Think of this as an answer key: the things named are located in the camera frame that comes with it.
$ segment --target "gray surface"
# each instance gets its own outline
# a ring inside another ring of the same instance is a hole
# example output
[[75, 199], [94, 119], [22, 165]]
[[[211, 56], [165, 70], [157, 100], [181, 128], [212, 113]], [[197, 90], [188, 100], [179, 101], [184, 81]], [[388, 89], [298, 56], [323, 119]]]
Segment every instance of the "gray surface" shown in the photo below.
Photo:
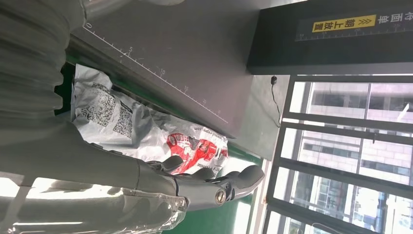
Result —
[[[274, 97], [280, 112], [284, 109], [289, 76], [277, 76], [274, 85]], [[274, 155], [275, 142], [278, 137], [277, 107], [271, 95], [271, 76], [255, 76], [248, 97], [247, 107], [239, 137], [230, 140], [236, 145], [271, 160]]]
[[140, 85], [233, 137], [252, 81], [245, 64], [258, 10], [269, 6], [270, 0], [187, 0], [169, 7], [133, 1], [74, 35], [136, 72]]

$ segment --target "plastic bag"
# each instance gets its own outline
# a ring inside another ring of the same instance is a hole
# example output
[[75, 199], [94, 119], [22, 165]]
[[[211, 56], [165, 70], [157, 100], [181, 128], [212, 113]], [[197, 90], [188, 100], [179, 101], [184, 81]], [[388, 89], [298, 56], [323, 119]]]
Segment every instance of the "plastic bag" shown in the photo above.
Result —
[[111, 88], [103, 72], [76, 65], [72, 116], [85, 141], [143, 161], [179, 155], [184, 163], [174, 173], [208, 167], [216, 175], [223, 167], [228, 158], [224, 136], [155, 111]]

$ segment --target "clear plastic film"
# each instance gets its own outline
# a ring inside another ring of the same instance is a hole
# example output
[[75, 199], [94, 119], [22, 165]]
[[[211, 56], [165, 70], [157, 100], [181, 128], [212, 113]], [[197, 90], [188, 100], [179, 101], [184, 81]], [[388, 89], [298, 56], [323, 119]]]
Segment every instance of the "clear plastic film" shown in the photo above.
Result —
[[[17, 193], [19, 186], [13, 188]], [[21, 202], [5, 233], [161, 233], [176, 227], [187, 210], [183, 197], [46, 178], [37, 178]]]

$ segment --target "robotic arm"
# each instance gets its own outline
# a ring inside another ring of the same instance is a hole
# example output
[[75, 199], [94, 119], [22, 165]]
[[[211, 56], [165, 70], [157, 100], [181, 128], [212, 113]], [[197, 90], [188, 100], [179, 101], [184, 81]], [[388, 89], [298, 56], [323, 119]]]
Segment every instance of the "robotic arm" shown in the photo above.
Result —
[[[53, 110], [62, 105], [54, 87], [63, 81], [59, 71], [65, 62], [70, 31], [81, 27], [90, 17], [126, 2], [128, 0], [0, 0], [0, 172], [24, 176], [23, 181], [28, 183], [21, 184], [20, 189], [30, 188], [36, 178], [52, 178], [112, 186], [108, 193], [116, 195], [87, 201], [27, 196], [23, 197], [25, 206], [20, 207], [19, 218], [29, 217], [34, 209], [41, 214], [35, 220], [44, 223], [60, 217], [56, 214], [59, 206], [87, 214], [86, 211], [106, 207], [104, 204], [114, 204], [118, 207], [110, 212], [110, 219], [102, 221], [106, 219], [97, 216], [101, 221], [92, 223], [108, 230], [114, 223], [122, 227], [149, 227], [159, 224], [159, 220], [167, 220], [168, 211], [208, 209], [246, 196], [264, 176], [257, 166], [217, 179], [211, 179], [212, 172], [208, 169], [192, 175], [170, 175], [168, 172], [182, 164], [179, 157], [145, 163], [119, 152], [108, 152], [84, 142], [74, 125], [54, 117]], [[10, 200], [0, 195], [0, 207], [2, 203], [13, 204], [16, 200], [17, 197]], [[148, 208], [155, 200], [157, 207]], [[0, 233], [24, 230], [15, 222], [17, 217], [8, 216], [19, 206], [8, 207], [6, 218], [0, 220]], [[142, 215], [142, 210], [147, 211], [146, 215]], [[55, 233], [50, 225], [48, 228], [47, 233]]]

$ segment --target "robotic hand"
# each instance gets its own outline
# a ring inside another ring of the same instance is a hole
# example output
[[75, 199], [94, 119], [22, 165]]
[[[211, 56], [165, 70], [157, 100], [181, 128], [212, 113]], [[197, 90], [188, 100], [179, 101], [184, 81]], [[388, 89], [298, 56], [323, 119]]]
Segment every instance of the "robotic hand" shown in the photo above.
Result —
[[[145, 163], [108, 152], [54, 116], [62, 105], [54, 87], [63, 81], [70, 30], [124, 2], [0, 0], [0, 172], [23, 177], [15, 197], [0, 188], [0, 233], [159, 231], [154, 227], [182, 220], [177, 214], [246, 196], [263, 179], [257, 166], [217, 179], [209, 169], [171, 175], [179, 157]], [[38, 191], [39, 179], [61, 182]], [[91, 195], [96, 186], [107, 188], [104, 195]]]

